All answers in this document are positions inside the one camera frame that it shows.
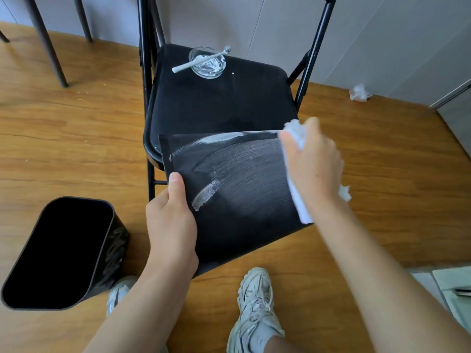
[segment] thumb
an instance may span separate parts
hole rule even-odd
[[[299,154],[298,144],[295,142],[291,134],[287,131],[279,132],[278,138],[281,141],[281,145],[285,149],[286,162],[288,163],[288,167],[291,167],[291,164]]]
[[[186,204],[185,184],[178,172],[172,172],[169,176],[169,202]]]

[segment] chair seat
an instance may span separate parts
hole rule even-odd
[[[191,69],[173,73],[186,63],[191,48],[167,44],[158,53],[144,146],[161,167],[159,134],[208,134],[279,130],[297,118],[286,72],[279,67],[226,58],[216,79],[204,79]]]

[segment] shoe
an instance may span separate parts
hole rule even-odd
[[[113,312],[118,303],[122,300],[124,296],[126,296],[126,294],[131,290],[131,288],[137,281],[137,276],[126,276],[120,279],[117,283],[115,283],[115,285],[110,291],[110,295],[106,303],[106,305],[108,306],[108,309],[106,311],[107,317],[111,315],[111,312]],[[169,353],[169,350],[167,349],[166,345],[163,346],[160,353]]]
[[[256,267],[244,276],[240,283],[237,304],[240,316],[229,335],[227,353],[251,353],[250,337],[261,321],[272,327],[280,337],[285,337],[285,332],[273,311],[273,288],[267,270]]]

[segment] toothbrush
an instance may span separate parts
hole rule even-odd
[[[208,57],[204,57],[204,58],[201,58],[201,59],[196,59],[194,61],[191,61],[191,62],[188,62],[188,63],[185,63],[185,64],[182,64],[182,65],[179,65],[177,67],[173,67],[172,68],[172,71],[174,73],[178,73],[179,71],[181,70],[184,70],[184,69],[187,69],[187,68],[191,68],[195,65],[199,65],[201,63],[204,63],[210,59],[213,59],[213,58],[216,58],[216,57],[219,57],[220,55],[225,55],[225,54],[229,54],[231,53],[231,46],[225,46],[224,47],[224,51],[220,52],[220,53],[216,53],[216,54],[212,54]]]

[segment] brown wood flooring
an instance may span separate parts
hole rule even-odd
[[[0,29],[11,39],[0,44],[0,282],[41,209],[64,195],[114,205],[132,233],[125,273],[139,274],[149,247],[137,48],[51,32],[71,84],[62,89],[32,28]],[[471,261],[471,161],[433,110],[379,96],[356,103],[346,90],[310,84],[307,116],[318,116],[337,142],[351,207],[397,260],[405,267]],[[172,353],[225,350],[239,283],[254,266],[271,273],[275,311],[298,347],[372,351],[342,275],[309,227],[193,280],[168,342]],[[61,312],[0,306],[0,351],[81,352],[105,319],[106,299]]]

